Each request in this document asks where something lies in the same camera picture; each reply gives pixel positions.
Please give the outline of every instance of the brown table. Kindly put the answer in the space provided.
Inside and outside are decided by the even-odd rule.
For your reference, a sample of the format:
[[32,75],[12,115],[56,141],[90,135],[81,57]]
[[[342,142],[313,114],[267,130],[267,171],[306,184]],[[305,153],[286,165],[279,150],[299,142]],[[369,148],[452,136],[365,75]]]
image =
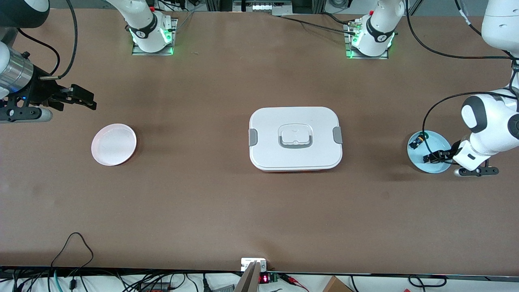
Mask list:
[[[180,30],[174,56],[133,57],[117,11],[77,16],[76,62],[60,83],[93,91],[98,109],[66,105],[49,123],[0,126],[0,264],[49,265],[79,231],[94,267],[235,270],[257,256],[278,271],[519,275],[517,151],[493,157],[501,174],[482,179],[422,174],[403,154],[434,102],[505,85],[506,60],[434,55],[404,20],[389,60],[351,60],[340,34],[206,12]],[[440,51],[501,54],[461,18],[413,21]],[[56,46],[62,72],[69,11],[26,31]],[[22,36],[15,48],[52,68],[46,48]],[[450,142],[467,134],[463,100],[439,106],[428,128]],[[252,165],[249,117],[284,106],[337,113],[345,141],[337,167],[269,174]],[[90,144],[112,123],[133,127],[140,145],[127,163],[105,167]],[[57,264],[87,258],[76,238]]]

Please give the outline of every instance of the black cable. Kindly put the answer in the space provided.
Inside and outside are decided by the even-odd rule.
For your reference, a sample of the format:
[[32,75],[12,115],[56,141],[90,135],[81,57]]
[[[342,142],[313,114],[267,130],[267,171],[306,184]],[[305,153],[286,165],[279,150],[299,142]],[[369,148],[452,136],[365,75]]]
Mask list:
[[514,72],[512,73],[512,78],[510,78],[510,83],[508,84],[508,90],[515,95],[515,91],[512,88],[512,83],[514,81],[515,76],[517,75],[517,71],[514,69]]
[[80,274],[79,278],[81,279],[81,284],[83,284],[83,289],[85,289],[85,292],[88,292],[87,285],[85,285],[85,281],[83,281],[83,276]]
[[186,274],[183,274],[183,275],[184,275],[184,279],[182,280],[182,283],[180,283],[180,285],[178,285],[177,287],[171,287],[171,280],[173,280],[173,276],[175,276],[175,274],[171,275],[171,278],[169,279],[169,289],[170,290],[175,290],[175,289],[178,289],[180,286],[182,286],[182,284],[186,281]]
[[70,0],[65,0],[67,5],[69,6],[70,13],[72,14],[72,21],[74,22],[74,47],[72,48],[72,55],[70,57],[70,62],[67,68],[65,69],[65,72],[63,72],[61,75],[58,76],[58,79],[61,79],[65,77],[69,71],[70,68],[72,68],[72,64],[74,64],[74,59],[76,58],[76,50],[77,50],[77,19],[76,19],[76,12],[74,12],[74,7],[72,7],[72,3]]
[[54,49],[51,45],[46,44],[46,43],[44,43],[44,42],[42,42],[42,41],[40,41],[40,40],[38,40],[36,38],[33,38],[32,36],[26,34],[21,29],[18,29],[18,32],[21,35],[25,36],[26,38],[32,40],[33,42],[38,43],[38,44],[40,44],[40,45],[42,45],[44,47],[49,48],[56,55],[56,65],[54,66],[54,69],[52,69],[52,71],[50,71],[50,75],[53,75],[56,72],[56,70],[58,69],[58,67],[60,66],[60,61],[61,61],[60,53],[58,53],[58,51],[56,51],[56,49]]
[[[459,97],[459,96],[464,96],[464,95],[473,95],[473,94],[489,94],[489,95],[495,95],[495,96],[501,96],[501,97],[508,97],[508,98],[512,98],[512,99],[515,99],[517,100],[517,97],[514,97],[514,96],[508,96],[508,95],[504,95],[504,94],[499,94],[499,93],[496,93],[496,92],[488,92],[488,91],[472,91],[472,92],[464,92],[462,94],[455,94],[455,95],[451,95],[449,97],[446,97],[440,101],[438,101],[437,103],[435,103],[428,111],[427,113],[425,114],[424,116],[424,121],[422,122],[422,132],[425,132],[425,122],[427,121],[427,117],[429,116],[429,114],[431,113],[431,111],[440,103],[446,101],[446,100],[449,100],[451,98],[455,98],[455,97]],[[442,159],[439,159],[438,157],[436,157],[436,155],[434,153],[432,153],[431,151],[431,148],[429,148],[429,144],[427,143],[427,139],[424,140],[425,142],[425,146],[427,147],[427,150],[429,150],[429,153],[431,153],[431,155],[436,158],[438,161],[441,161],[443,163],[447,163],[447,164],[452,164],[452,165],[458,165],[457,163],[452,163],[452,162],[449,162],[449,161],[444,161]]]
[[449,58],[456,58],[456,59],[508,59],[508,60],[516,60],[516,58],[513,57],[505,57],[505,56],[482,56],[482,57],[466,57],[466,56],[457,56],[457,55],[450,55],[445,54],[442,52],[439,52],[437,50],[431,49],[427,45],[425,45],[416,35],[413,26],[411,25],[411,19],[409,17],[409,0],[405,0],[405,11],[406,11],[406,18],[407,18],[407,24],[409,25],[409,30],[411,31],[411,34],[415,38],[415,40],[425,49],[427,49],[430,52],[433,52],[435,54],[438,54],[440,56],[449,57]]
[[[413,283],[413,281],[411,281],[411,278],[417,279],[420,282],[420,285]],[[415,286],[416,288],[422,288],[424,290],[424,292],[426,292],[425,288],[440,288],[440,287],[445,286],[447,284],[447,278],[442,278],[442,280],[443,280],[443,283],[438,284],[438,285],[424,285],[422,280],[417,275],[409,275],[409,277],[407,278],[407,281],[409,282],[409,284]]]
[[461,6],[459,5],[459,1],[458,0],[454,0],[454,3],[456,3],[456,8],[458,8],[458,11],[459,13],[461,14],[461,16],[463,16],[463,18],[465,18],[465,21],[467,22],[467,24],[469,25],[469,27],[475,31],[478,35],[481,36],[481,32],[479,30],[477,30],[477,28],[475,28],[472,23],[469,21],[469,19],[467,18],[467,16],[465,15],[465,13],[463,12],[463,9],[461,8]]
[[198,291],[198,286],[196,285],[195,281],[191,280],[191,278],[189,277],[188,274],[186,274],[186,278],[187,278],[188,280],[190,280],[190,281],[194,284],[194,286],[195,286],[195,288],[196,288],[196,292],[199,292],[199,291]]
[[177,4],[173,4],[173,3],[166,3],[165,1],[163,0],[158,0],[159,2],[161,2],[162,4],[164,4],[166,7],[168,7],[169,9],[171,9],[172,11],[175,11],[173,8],[171,7],[176,7],[176,8],[180,8],[182,9],[183,11],[189,11],[187,10],[185,7],[182,7],[182,6],[179,6]]
[[355,19],[351,19],[351,20],[342,21],[342,20],[336,18],[335,15],[333,15],[333,14],[331,14],[331,13],[328,13],[328,12],[326,12],[326,11],[323,11],[323,12],[321,12],[321,13],[319,13],[319,14],[328,15],[328,16],[331,17],[335,22],[338,22],[338,23],[340,23],[340,24],[346,24],[346,25],[347,25],[350,21],[354,21],[354,20],[355,20]]
[[16,292],[16,290],[18,289],[18,279],[17,279],[17,276],[15,276],[15,273],[16,273],[16,270],[13,270],[12,272],[12,292]]
[[351,277],[351,284],[353,285],[353,289],[355,290],[355,292],[359,292],[359,290],[357,289],[357,286],[355,285],[355,280],[353,279],[353,276],[350,276]]
[[122,279],[121,275],[119,275],[119,272],[116,272],[116,274],[117,274],[117,277],[119,278],[119,280],[121,281],[122,286],[123,286],[124,288],[127,288],[127,287],[128,287],[128,283],[126,283],[126,282]]
[[[461,14],[461,16],[465,19],[465,22],[467,23],[467,25],[474,31],[476,32],[478,35],[481,36],[481,32],[475,28],[473,25],[472,25],[472,22],[470,22],[470,20],[467,18],[467,15],[465,15],[465,13],[463,12],[463,9],[461,8],[461,5],[459,4],[459,1],[458,0],[454,0],[454,3],[456,3],[456,7],[458,8],[458,11],[459,13]],[[510,59],[512,60],[515,60],[514,56],[512,56],[512,54],[510,54],[509,52],[505,51],[505,50],[502,50],[505,54],[508,55],[508,57],[510,57]]]
[[293,18],[288,18],[288,17],[283,17],[283,16],[279,16],[279,17],[282,18],[282,19],[288,19],[288,20],[304,23],[304,24],[307,24],[307,25],[315,26],[316,28],[322,28],[322,29],[329,30],[329,31],[335,31],[335,32],[340,32],[340,33],[346,33],[346,34],[349,34],[349,35],[355,35],[354,32],[349,32],[349,31],[344,31],[344,30],[328,28],[326,26],[318,25],[318,24],[311,23],[311,22],[306,22],[306,21],[299,20],[299,19],[293,19]]
[[36,283],[36,281],[38,280],[38,278],[43,274],[44,271],[41,271],[40,274],[38,274],[36,276],[36,278],[33,278],[32,281],[31,281],[31,284],[29,285],[29,288],[27,288],[27,292],[30,292],[32,291],[32,286],[34,285],[34,283]]
[[87,242],[85,241],[85,238],[83,237],[83,235],[79,232],[72,232],[68,238],[66,239],[65,241],[65,244],[63,245],[63,247],[61,248],[60,252],[54,257],[54,259],[52,260],[52,262],[50,263],[50,268],[54,268],[54,262],[57,260],[57,258],[61,255],[61,253],[65,250],[67,244],[69,243],[69,240],[70,238],[72,237],[72,235],[74,234],[77,234],[79,235],[79,237],[81,237],[81,240],[83,241],[83,244],[84,246],[88,249],[88,251],[90,252],[90,259],[84,263],[81,267],[77,268],[76,270],[79,270],[81,268],[83,268],[84,266],[88,265],[93,259],[94,259],[94,252],[92,251],[92,249],[90,248],[90,246],[87,244]]

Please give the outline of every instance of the white plate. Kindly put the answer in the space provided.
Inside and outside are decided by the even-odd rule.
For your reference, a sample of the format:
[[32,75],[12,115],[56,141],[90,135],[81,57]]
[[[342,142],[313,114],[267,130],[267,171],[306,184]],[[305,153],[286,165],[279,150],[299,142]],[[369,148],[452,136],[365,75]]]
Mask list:
[[123,124],[111,124],[95,135],[92,156],[102,165],[119,165],[131,157],[136,147],[137,136],[132,128]]

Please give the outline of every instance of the white robot link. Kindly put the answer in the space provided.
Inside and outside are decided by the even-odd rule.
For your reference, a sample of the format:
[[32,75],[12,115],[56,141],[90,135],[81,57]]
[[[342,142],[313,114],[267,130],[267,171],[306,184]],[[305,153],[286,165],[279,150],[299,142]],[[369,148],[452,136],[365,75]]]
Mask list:
[[145,0],[106,1],[122,14],[133,41],[144,52],[158,52],[173,41],[171,16],[152,12]]
[[373,13],[355,20],[351,45],[370,57],[382,55],[391,44],[398,22],[405,12],[401,0],[379,0]]
[[[142,51],[158,52],[172,42],[171,17],[152,12],[145,0],[107,1],[121,12]],[[49,0],[0,1],[0,123],[51,120],[52,112],[41,105],[58,111],[63,111],[65,103],[96,109],[93,93],[75,84],[69,88],[58,85],[56,80],[65,74],[52,76],[55,70],[42,70],[29,60],[28,52],[21,54],[12,48],[17,29],[41,26],[49,9]]]
[[[487,44],[518,58],[519,1],[489,0],[481,33]],[[472,133],[461,140],[453,159],[468,171],[477,170],[492,155],[519,146],[519,66],[516,60],[512,60],[512,69],[508,86],[491,91],[495,95],[469,96],[463,103],[461,116]]]

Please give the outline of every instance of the red digital display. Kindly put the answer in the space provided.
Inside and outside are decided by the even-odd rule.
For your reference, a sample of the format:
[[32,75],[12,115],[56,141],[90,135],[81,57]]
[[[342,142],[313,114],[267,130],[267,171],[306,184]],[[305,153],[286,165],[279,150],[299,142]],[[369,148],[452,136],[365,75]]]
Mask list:
[[261,275],[259,276],[259,283],[260,284],[268,284],[270,283],[270,275],[269,273],[261,273]]

